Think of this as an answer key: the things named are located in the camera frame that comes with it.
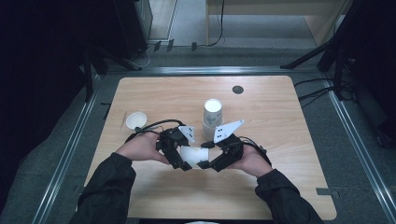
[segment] table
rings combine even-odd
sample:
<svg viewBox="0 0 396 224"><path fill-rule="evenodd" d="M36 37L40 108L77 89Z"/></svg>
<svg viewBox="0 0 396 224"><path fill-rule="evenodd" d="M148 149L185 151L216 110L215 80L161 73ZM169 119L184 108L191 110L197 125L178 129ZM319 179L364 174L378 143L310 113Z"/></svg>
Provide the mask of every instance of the table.
<svg viewBox="0 0 396 224"><path fill-rule="evenodd" d="M234 86L243 87L241 94ZM142 111L148 124L179 119L195 127L194 147L205 142L202 116L207 99L223 103L224 123L244 119L235 132L268 150L273 167L300 190L323 219L334 219L327 188L291 79L268 77L127 77L120 81L99 140L86 183L98 164L132 133L129 114ZM170 123L164 128L175 127ZM220 154L210 149L209 159ZM183 172L156 161L134 161L137 177L129 217L198 219L271 219L269 208L255 193L256 178L238 170L193 169Z"/></svg>
<svg viewBox="0 0 396 224"><path fill-rule="evenodd" d="M209 44L209 16L221 15L221 0L206 0L206 44ZM303 15L315 42L326 41L351 0L226 0L224 15Z"/></svg>

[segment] wooden desk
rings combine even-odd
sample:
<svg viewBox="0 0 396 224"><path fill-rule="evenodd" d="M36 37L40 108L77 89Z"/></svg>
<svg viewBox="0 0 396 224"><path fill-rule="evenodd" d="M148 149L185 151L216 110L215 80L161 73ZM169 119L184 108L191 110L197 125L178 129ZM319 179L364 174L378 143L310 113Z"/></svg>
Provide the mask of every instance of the wooden desk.
<svg viewBox="0 0 396 224"><path fill-rule="evenodd" d="M234 86L244 88L233 93ZM131 134L127 116L142 111L148 124L179 119L195 127L200 146L202 116L207 99L223 103L224 122L244 119L235 134L253 139L268 149L277 168L300 190L323 219L334 219L331 196L317 195L327 188L318 155L289 77L128 77L120 81L109 111L87 182L98 164L117 150ZM171 123L164 128L175 127ZM209 159L220 154L210 151ZM129 217L200 219L271 219L255 193L256 178L237 170L174 170L156 161L134 161L137 172Z"/></svg>
<svg viewBox="0 0 396 224"><path fill-rule="evenodd" d="M209 44L209 15L221 15L221 0L206 0L206 44ZM226 0L224 15L302 15L315 42L326 41L351 0Z"/></svg>

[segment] person's right hand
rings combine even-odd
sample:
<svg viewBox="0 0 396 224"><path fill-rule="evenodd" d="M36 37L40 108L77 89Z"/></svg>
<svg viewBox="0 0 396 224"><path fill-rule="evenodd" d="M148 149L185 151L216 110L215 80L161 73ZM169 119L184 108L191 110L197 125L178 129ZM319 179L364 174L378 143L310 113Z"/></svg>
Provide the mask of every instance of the person's right hand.
<svg viewBox="0 0 396 224"><path fill-rule="evenodd" d="M260 177L266 175L273 170L268 162L259 154L254 147L244 146L244 155L242 159L231 164L227 168L238 169L247 174Z"/></svg>

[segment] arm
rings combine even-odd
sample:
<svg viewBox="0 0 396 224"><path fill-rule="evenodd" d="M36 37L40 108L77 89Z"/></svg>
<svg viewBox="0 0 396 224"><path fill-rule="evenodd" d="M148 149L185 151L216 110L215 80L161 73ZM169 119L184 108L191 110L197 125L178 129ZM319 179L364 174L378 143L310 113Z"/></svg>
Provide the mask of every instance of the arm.
<svg viewBox="0 0 396 224"><path fill-rule="evenodd" d="M253 147L244 146L242 159L229 168L258 178L256 194L268 204L275 223L323 223L312 205L300 196L299 190Z"/></svg>
<svg viewBox="0 0 396 224"><path fill-rule="evenodd" d="M79 197L78 210L70 223L125 223L136 177L132 161L168 164L155 149L157 138L155 133L141 134L100 163Z"/></svg>

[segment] black sleeve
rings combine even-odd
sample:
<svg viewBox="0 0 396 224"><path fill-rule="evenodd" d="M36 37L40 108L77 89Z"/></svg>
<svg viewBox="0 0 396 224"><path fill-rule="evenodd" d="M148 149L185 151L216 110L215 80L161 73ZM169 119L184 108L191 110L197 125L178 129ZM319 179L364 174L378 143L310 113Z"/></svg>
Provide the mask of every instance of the black sleeve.
<svg viewBox="0 0 396 224"><path fill-rule="evenodd" d="M78 199L70 223L122 223L128 216L129 199L136 172L132 162L113 153L99 164Z"/></svg>
<svg viewBox="0 0 396 224"><path fill-rule="evenodd" d="M256 194L269 206L275 223L323 223L300 191L278 170L257 179Z"/></svg>

